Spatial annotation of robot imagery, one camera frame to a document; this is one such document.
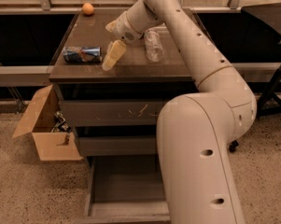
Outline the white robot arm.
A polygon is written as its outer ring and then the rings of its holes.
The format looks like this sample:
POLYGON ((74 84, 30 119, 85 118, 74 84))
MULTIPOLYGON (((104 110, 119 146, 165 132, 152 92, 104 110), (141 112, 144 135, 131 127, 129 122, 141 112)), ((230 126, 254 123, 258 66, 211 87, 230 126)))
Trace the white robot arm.
POLYGON ((130 44, 165 24, 197 92, 160 112, 157 149, 171 224, 245 224, 228 145, 252 126, 256 98, 227 58, 183 11, 181 0, 138 0, 107 30, 130 44))

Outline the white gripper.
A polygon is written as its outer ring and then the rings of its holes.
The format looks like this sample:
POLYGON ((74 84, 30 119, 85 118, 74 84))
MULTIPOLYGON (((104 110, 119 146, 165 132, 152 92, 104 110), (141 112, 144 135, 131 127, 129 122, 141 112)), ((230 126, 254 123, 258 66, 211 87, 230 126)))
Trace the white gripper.
POLYGON ((110 42, 108 45, 102 67, 105 71, 109 71, 125 53, 126 44, 132 44, 138 41, 142 35, 136 32, 128 22, 126 11, 115 21, 110 22, 105 29, 109 33, 113 33, 117 39, 120 39, 110 42))

